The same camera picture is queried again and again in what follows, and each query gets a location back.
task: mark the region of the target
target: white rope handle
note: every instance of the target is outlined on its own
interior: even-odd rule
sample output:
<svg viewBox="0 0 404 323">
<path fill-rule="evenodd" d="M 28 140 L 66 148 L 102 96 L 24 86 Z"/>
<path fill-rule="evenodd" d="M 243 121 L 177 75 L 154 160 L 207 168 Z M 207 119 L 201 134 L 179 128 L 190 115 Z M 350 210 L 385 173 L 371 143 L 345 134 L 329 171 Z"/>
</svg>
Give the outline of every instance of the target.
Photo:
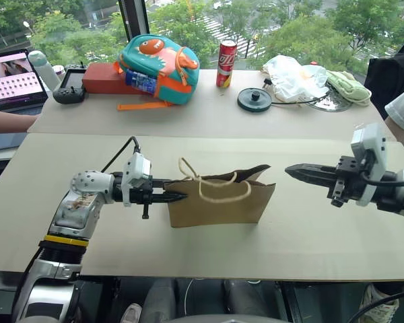
<svg viewBox="0 0 404 323">
<path fill-rule="evenodd" d="M 188 172 L 186 172 L 184 170 L 183 163 L 189 168 L 189 170 L 192 172 L 192 174 L 189 174 Z M 193 169 L 193 167 L 191 167 L 191 165 L 188 163 L 188 161 L 184 157 L 180 157 L 178 159 L 178 168 L 180 169 L 180 172 L 182 174 L 184 174 L 187 178 L 191 178 L 192 180 L 199 182 L 199 197 L 206 202 L 210 202 L 210 203 L 214 203 L 214 204 L 232 203 L 232 202 L 241 201 L 241 200 L 245 199 L 246 197 L 250 196 L 250 194 L 251 194 L 251 185 L 246 180 L 244 180 L 243 182 L 247 185 L 247 191 L 244 194 L 238 195 L 238 196 L 233 196 L 233 197 L 226 197 L 223 199 L 213 199 L 211 197 L 205 196 L 202 193 L 202 183 L 204 183 L 208 186 L 212 186 L 212 187 L 224 187 L 227 185 L 231 185 L 235 182 L 236 177 L 238 177 L 236 172 L 234 172 L 233 177 L 225 183 L 213 183 L 208 180 L 204 180 L 200 175 L 196 174 L 196 171 Z"/>
</svg>

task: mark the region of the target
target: red soda can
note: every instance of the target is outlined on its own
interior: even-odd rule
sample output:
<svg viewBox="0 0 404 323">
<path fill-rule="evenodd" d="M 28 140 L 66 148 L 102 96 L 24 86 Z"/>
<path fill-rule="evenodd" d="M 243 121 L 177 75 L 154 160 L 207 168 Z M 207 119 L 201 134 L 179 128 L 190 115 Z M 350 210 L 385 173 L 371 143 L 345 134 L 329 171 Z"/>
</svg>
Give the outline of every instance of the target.
<svg viewBox="0 0 404 323">
<path fill-rule="evenodd" d="M 222 40 L 220 43 L 216 82 L 218 87 L 228 87 L 230 85 L 237 50 L 238 45 L 234 40 Z"/>
</svg>

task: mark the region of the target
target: white tabletop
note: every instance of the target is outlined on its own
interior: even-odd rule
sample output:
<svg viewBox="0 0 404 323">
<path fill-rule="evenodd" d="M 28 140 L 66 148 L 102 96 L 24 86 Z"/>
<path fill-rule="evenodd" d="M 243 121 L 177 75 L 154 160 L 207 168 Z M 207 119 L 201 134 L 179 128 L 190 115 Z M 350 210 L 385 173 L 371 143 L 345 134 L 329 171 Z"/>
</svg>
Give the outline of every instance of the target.
<svg viewBox="0 0 404 323">
<path fill-rule="evenodd" d="M 149 135 L 205 138 L 313 138 L 349 141 L 356 127 L 383 123 L 377 109 L 352 106 L 323 112 L 308 106 L 272 106 L 254 114 L 238 107 L 239 92 L 262 87 L 266 74 L 234 71 L 231 86 L 215 86 L 216 70 L 201 70 L 190 102 L 154 110 L 118 111 L 117 104 L 146 102 L 149 96 L 89 94 L 81 104 L 62 105 L 49 98 L 32 133 Z M 395 140 L 383 124 L 388 140 Z"/>
<path fill-rule="evenodd" d="M 127 136 L 29 134 L 0 179 L 0 271 L 23 271 L 43 238 L 72 175 L 99 170 Z M 323 281 L 404 279 L 404 217 L 359 207 L 338 209 L 327 188 L 293 179 L 284 168 L 334 166 L 349 141 L 139 137 L 158 178 L 182 178 L 185 156 L 200 174 L 270 164 L 276 182 L 258 225 L 174 229 L 166 205 L 105 205 L 83 260 L 86 275 L 229 277 Z M 388 169 L 404 168 L 404 148 L 388 144 Z M 110 171 L 121 171 L 129 148 Z"/>
</svg>

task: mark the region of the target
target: orange strap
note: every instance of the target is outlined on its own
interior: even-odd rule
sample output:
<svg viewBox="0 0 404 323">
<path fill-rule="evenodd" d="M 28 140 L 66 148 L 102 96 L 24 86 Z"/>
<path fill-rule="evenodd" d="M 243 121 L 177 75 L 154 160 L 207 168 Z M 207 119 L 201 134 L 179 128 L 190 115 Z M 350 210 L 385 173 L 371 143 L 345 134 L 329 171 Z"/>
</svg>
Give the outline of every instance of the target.
<svg viewBox="0 0 404 323">
<path fill-rule="evenodd" d="M 188 75 L 186 74 L 186 72 L 184 72 L 184 69 L 182 69 L 182 67 L 180 66 L 180 55 L 182 53 L 182 51 L 184 50 L 185 47 L 181 47 L 178 52 L 176 52 L 176 56 L 175 56 L 175 69 L 178 72 L 178 74 L 181 77 L 181 83 L 186 86 L 187 85 L 187 77 Z"/>
<path fill-rule="evenodd" d="M 141 104 L 117 104 L 116 109 L 118 111 L 126 111 L 126 110 L 145 110 L 145 109 L 157 109 L 157 108 L 166 108 L 168 106 L 172 106 L 173 104 L 166 101 L 160 102 L 148 102 Z"/>
<path fill-rule="evenodd" d="M 124 62 L 124 58 L 123 58 L 123 54 L 120 54 L 120 63 L 123 64 L 123 66 L 127 69 L 131 69 L 130 65 L 126 64 L 126 62 Z"/>
<path fill-rule="evenodd" d="M 171 79 L 170 77 L 167 77 L 164 74 L 159 73 L 159 76 L 157 77 L 156 91 L 154 92 L 155 98 L 158 98 L 159 91 L 162 86 L 167 87 L 169 89 L 173 89 L 174 91 L 180 93 L 191 93 L 192 91 L 190 85 L 183 86 L 179 81 Z"/>
</svg>

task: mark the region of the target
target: plastic water bottle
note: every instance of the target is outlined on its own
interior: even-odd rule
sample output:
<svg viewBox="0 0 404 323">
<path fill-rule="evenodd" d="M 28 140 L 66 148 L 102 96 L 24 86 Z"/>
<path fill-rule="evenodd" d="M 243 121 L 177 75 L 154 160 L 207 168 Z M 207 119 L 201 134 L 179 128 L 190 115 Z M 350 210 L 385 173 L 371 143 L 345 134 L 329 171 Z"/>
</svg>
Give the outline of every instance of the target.
<svg viewBox="0 0 404 323">
<path fill-rule="evenodd" d="M 156 92 L 157 79 L 128 69 L 126 71 L 126 84 L 141 91 L 154 94 Z"/>
<path fill-rule="evenodd" d="M 28 60 L 33 64 L 34 69 L 38 72 L 48 89 L 54 91 L 61 81 L 54 72 L 52 65 L 46 59 L 45 54 L 39 50 L 33 50 L 28 54 Z"/>
<path fill-rule="evenodd" d="M 62 65 L 54 65 L 53 66 L 53 70 L 55 72 L 55 74 L 59 77 L 60 81 L 65 79 L 65 67 Z"/>
</svg>

